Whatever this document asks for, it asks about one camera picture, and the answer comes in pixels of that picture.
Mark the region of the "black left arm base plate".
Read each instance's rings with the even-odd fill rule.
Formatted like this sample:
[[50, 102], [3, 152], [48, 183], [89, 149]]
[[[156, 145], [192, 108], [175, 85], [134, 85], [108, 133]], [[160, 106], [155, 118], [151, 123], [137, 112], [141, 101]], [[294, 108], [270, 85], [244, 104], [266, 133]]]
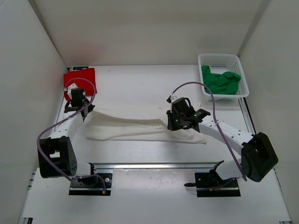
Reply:
[[72, 182], [69, 188], [69, 195], [71, 196], [110, 196], [113, 182], [113, 170], [96, 170], [94, 173], [101, 176], [105, 183], [105, 190], [103, 183], [97, 176], [78, 179]]

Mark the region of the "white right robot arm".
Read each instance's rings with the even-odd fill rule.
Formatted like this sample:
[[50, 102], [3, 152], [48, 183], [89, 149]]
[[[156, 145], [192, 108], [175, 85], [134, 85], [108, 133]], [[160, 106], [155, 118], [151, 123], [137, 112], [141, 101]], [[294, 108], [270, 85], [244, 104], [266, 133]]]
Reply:
[[241, 176], [260, 182], [278, 163], [278, 157], [269, 137], [259, 132], [252, 134], [218, 121], [215, 113], [195, 110], [188, 98], [171, 102], [166, 112], [170, 131], [193, 129], [224, 143], [230, 152], [238, 153], [241, 160], [234, 160]]

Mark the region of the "green t-shirt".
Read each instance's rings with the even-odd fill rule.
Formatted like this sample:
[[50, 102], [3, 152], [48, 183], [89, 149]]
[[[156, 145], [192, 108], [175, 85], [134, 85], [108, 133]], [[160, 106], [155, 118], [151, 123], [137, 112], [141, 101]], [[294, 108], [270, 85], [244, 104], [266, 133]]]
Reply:
[[201, 67], [203, 83], [212, 94], [235, 95], [238, 91], [241, 76], [230, 71], [222, 74], [212, 73], [208, 65]]

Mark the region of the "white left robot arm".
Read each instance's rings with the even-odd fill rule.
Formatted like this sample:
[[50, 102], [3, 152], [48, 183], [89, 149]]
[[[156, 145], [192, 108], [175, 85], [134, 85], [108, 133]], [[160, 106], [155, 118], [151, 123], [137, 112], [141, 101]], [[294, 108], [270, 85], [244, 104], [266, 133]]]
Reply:
[[65, 174], [74, 177], [79, 168], [71, 140], [94, 109], [83, 88], [68, 90], [71, 95], [64, 107], [64, 122], [59, 123], [48, 138], [37, 143], [40, 173], [43, 178], [55, 178]]

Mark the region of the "white t-shirt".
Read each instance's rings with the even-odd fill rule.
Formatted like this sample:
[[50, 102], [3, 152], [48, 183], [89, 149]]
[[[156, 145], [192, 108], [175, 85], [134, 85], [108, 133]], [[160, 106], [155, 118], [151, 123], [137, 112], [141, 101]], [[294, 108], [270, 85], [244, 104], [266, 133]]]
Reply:
[[97, 105], [90, 114], [90, 140], [163, 141], [206, 144], [207, 136], [193, 129], [170, 131], [166, 112], [170, 104]]

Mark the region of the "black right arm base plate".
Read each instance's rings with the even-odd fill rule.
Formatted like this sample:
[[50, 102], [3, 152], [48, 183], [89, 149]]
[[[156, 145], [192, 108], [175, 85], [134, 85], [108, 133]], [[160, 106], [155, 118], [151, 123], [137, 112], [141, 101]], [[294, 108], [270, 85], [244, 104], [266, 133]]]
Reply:
[[195, 173], [194, 183], [185, 183], [187, 188], [196, 188], [197, 197], [240, 197], [238, 181], [235, 178], [222, 180], [216, 174]]

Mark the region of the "red t-shirt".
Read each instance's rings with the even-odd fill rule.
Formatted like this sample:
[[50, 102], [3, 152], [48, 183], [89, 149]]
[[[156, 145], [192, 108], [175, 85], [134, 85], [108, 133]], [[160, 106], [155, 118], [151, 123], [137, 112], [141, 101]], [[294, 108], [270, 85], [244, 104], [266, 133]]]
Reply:
[[[89, 80], [95, 87], [95, 91], [93, 86], [90, 82], [82, 80], [82, 79], [76, 79], [73, 81], [70, 81], [74, 78], [83, 78], [86, 80]], [[64, 87], [68, 88], [71, 84], [75, 83], [78, 88], [84, 88], [86, 96], [93, 96], [94, 93], [97, 93], [96, 89], [96, 79], [95, 79], [95, 69], [94, 68], [88, 68], [88, 69], [82, 69], [78, 71], [71, 71], [64, 74]]]

